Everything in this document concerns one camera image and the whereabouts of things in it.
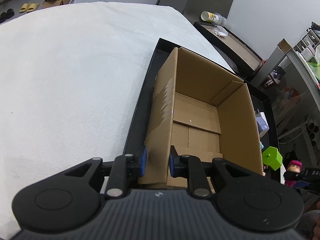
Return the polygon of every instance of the green container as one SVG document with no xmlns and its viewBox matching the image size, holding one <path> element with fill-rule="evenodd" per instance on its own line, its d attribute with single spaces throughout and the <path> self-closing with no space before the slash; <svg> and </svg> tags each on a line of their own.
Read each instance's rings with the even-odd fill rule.
<svg viewBox="0 0 320 240">
<path fill-rule="evenodd" d="M 269 146 L 268 149 L 262 153 L 262 162 L 275 171 L 282 165 L 282 156 L 277 148 Z"/>
</svg>

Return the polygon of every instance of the black slipper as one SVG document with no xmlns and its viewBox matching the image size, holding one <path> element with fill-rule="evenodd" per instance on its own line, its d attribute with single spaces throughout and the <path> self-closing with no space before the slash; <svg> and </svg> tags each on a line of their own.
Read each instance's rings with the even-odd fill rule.
<svg viewBox="0 0 320 240">
<path fill-rule="evenodd" d="M 7 19 L 7 13 L 0 14 L 0 23 L 3 23 Z"/>
<path fill-rule="evenodd" d="M 14 15 L 14 10 L 12 8 L 7 10 L 7 19 L 10 19 Z"/>
</svg>

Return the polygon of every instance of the box on floor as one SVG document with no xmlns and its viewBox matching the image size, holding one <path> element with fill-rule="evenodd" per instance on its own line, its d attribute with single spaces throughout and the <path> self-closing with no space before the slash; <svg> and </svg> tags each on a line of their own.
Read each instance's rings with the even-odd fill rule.
<svg viewBox="0 0 320 240">
<path fill-rule="evenodd" d="M 168 171 L 170 146 L 201 161 L 223 157 L 262 174 L 257 122 L 247 85 L 219 65 L 174 48 L 156 77 L 140 184 L 186 187 Z"/>
<path fill-rule="evenodd" d="M 49 8 L 70 3 L 70 0 L 45 0 L 43 8 Z"/>
</svg>

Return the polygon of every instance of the white bed sheet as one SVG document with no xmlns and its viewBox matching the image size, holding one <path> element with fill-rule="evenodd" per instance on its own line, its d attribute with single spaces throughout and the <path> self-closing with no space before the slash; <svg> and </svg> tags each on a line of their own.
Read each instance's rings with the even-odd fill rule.
<svg viewBox="0 0 320 240">
<path fill-rule="evenodd" d="M 0 237 L 19 230 L 11 201 L 20 189 L 122 154 L 159 38 L 230 70 L 171 7 L 81 3 L 0 26 Z"/>
</svg>

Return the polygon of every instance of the floor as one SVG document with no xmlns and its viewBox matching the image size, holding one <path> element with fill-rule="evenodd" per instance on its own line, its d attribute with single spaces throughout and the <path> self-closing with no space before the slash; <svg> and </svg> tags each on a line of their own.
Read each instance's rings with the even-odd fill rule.
<svg viewBox="0 0 320 240">
<path fill-rule="evenodd" d="M 6 12 L 9 8 L 12 8 L 14 10 L 15 14 L 12 18 L 5 21 L 5 22 L 8 22 L 12 19 L 15 19 L 21 15 L 26 14 L 26 12 L 19 13 L 19 10 L 24 3 L 39 3 L 39 7 L 37 8 L 37 10 L 41 10 L 42 6 L 43 6 L 43 2 L 44 2 L 44 0 L 12 0 L 12 1 L 9 1 L 7 3 L 0 5 L 0 14 L 2 12 Z"/>
</svg>

